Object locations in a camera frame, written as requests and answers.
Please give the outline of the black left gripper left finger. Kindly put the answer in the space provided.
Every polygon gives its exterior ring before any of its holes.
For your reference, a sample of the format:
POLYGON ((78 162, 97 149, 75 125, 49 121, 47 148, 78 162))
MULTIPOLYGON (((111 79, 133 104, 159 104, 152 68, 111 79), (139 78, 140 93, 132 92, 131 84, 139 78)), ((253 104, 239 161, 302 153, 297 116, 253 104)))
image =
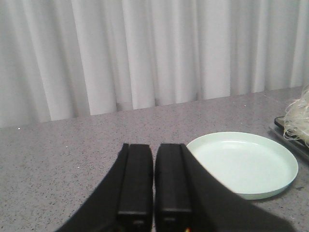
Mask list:
POLYGON ((89 198, 59 232, 149 232, 153 220, 153 157, 148 145, 123 144, 89 198))

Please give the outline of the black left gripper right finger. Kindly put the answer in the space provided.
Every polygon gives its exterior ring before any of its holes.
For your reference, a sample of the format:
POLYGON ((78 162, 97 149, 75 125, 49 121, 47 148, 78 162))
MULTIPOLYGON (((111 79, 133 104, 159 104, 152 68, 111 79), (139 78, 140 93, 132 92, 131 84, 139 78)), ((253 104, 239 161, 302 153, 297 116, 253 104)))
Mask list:
POLYGON ((158 232, 292 232, 292 225, 216 180, 184 144, 161 144, 155 161, 158 232))

